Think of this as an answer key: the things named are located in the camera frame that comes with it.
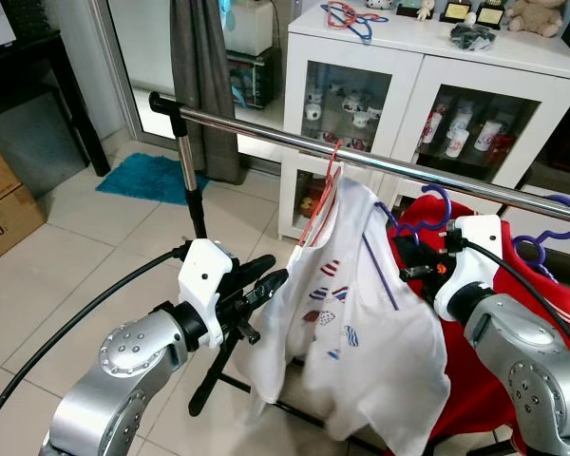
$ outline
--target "blue bath mat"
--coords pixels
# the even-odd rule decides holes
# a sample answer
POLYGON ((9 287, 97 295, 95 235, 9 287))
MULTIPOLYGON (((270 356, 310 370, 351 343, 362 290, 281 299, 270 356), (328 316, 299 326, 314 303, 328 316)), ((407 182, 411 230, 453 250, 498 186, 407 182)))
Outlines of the blue bath mat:
MULTIPOLYGON (((208 179, 197 176, 197 186, 201 192, 208 182, 208 179)), ((165 157, 140 153, 130 155, 95 190, 187 205, 180 162, 165 157)))

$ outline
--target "metal pole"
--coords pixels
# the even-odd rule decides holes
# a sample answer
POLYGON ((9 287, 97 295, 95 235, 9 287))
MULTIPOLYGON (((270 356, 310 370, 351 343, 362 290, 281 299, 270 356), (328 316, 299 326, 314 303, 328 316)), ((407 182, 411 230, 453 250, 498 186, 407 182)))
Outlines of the metal pole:
MULTIPOLYGON (((161 98, 156 92, 150 94, 150 107, 152 110, 169 115, 169 112, 172 112, 174 106, 177 107, 182 118, 198 124, 213 126, 214 128, 239 133, 269 143, 286 145, 323 159, 328 159, 333 152, 332 145, 318 140, 304 138, 274 128, 260 126, 255 123, 209 114, 199 109, 187 107, 183 104, 161 98)), ((419 164, 398 161, 367 152, 352 151, 350 149, 339 149, 337 158, 344 162, 378 169, 394 176, 403 176, 426 183, 436 183, 447 189, 465 193, 473 197, 492 200, 537 214, 570 221, 570 208, 565 204, 524 193, 519 190, 439 171, 419 164)))
POLYGON ((190 218, 194 225, 194 232, 197 238, 207 238, 205 228, 205 215, 202 210, 202 193, 197 186, 197 175, 194 172, 194 161, 192 160, 192 150, 188 140, 188 128, 186 121, 176 113, 169 115, 173 134, 178 140, 178 152, 180 154, 181 172, 183 174, 183 185, 185 187, 186 202, 190 211, 190 218))

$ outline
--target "gray curtain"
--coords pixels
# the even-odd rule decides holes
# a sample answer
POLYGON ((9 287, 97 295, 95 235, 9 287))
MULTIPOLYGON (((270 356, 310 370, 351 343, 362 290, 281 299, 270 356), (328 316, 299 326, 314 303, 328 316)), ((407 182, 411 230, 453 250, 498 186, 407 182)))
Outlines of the gray curtain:
MULTIPOLYGON (((179 102, 235 117, 218 0, 171 0, 171 64, 179 102)), ((237 182, 237 135, 187 124, 197 170, 237 182)))

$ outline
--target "teddy bear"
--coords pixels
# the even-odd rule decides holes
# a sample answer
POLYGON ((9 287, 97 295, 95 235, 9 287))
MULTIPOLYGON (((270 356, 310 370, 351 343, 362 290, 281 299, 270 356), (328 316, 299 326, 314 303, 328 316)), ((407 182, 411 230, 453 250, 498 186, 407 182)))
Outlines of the teddy bear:
POLYGON ((563 22, 560 6, 566 0, 518 0, 504 13, 511 17, 509 30, 528 30, 546 38, 555 36, 563 22))

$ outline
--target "black cable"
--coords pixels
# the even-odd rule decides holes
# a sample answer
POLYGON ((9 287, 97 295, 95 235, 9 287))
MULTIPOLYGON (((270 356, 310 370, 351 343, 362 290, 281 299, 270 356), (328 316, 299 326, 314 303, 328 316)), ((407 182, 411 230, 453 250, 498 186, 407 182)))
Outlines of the black cable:
POLYGON ((281 49, 281 24, 280 21, 278 20, 278 10, 276 9, 275 0, 270 0, 270 3, 273 4, 273 8, 275 9, 276 39, 278 40, 278 48, 281 49))
POLYGON ((2 394, 0 394, 0 409, 6 404, 7 400, 9 399, 10 395, 15 391, 15 389, 19 386, 19 384, 23 381, 25 376, 28 374, 29 371, 33 369, 33 367, 42 359, 42 357, 47 354, 47 352, 53 348, 53 346, 59 342, 64 335, 66 335, 70 330, 72 330, 78 323, 80 323, 83 318, 89 315, 91 312, 97 308, 102 302, 108 299, 110 296, 114 295, 118 290, 120 290, 124 285, 129 283, 131 280, 141 276, 143 273, 149 271, 150 269, 158 266, 159 264, 165 262, 169 258, 174 257, 181 257, 184 256, 189 248, 188 244, 185 244, 177 249, 173 249, 171 252, 166 254, 162 254, 161 256, 148 261, 145 263, 141 268, 136 269, 131 274, 125 276, 114 285, 109 287, 91 302, 89 302, 81 311, 76 313, 71 320, 69 320, 58 332, 56 332, 46 343, 43 345, 25 364, 23 368, 21 368, 12 380, 10 380, 9 384, 2 394))
POLYGON ((473 249, 482 255, 485 255, 486 257, 490 258, 492 261, 494 261, 499 266, 505 268, 508 273, 510 273, 513 277, 515 277, 515 279, 517 281, 519 281, 523 285, 523 287, 532 296, 534 296, 534 298, 537 301, 539 301, 539 304, 541 304, 541 306, 551 316, 551 318, 553 318, 555 320, 557 325, 560 327, 561 331, 570 340, 570 327, 568 326, 568 324, 560 317, 560 315, 556 312, 556 310, 553 309, 553 307, 551 307, 551 305, 547 302, 547 300, 543 296, 541 296, 541 294, 538 292, 538 290, 536 288, 534 288, 534 286, 523 275, 518 273, 515 269, 513 269, 512 266, 510 266, 508 263, 506 263, 501 258, 498 258, 496 255, 494 255, 489 250, 486 250, 484 247, 476 244, 475 242, 471 242, 470 240, 468 240, 465 237, 463 237, 461 239, 461 245, 463 247, 468 247, 469 249, 473 249))

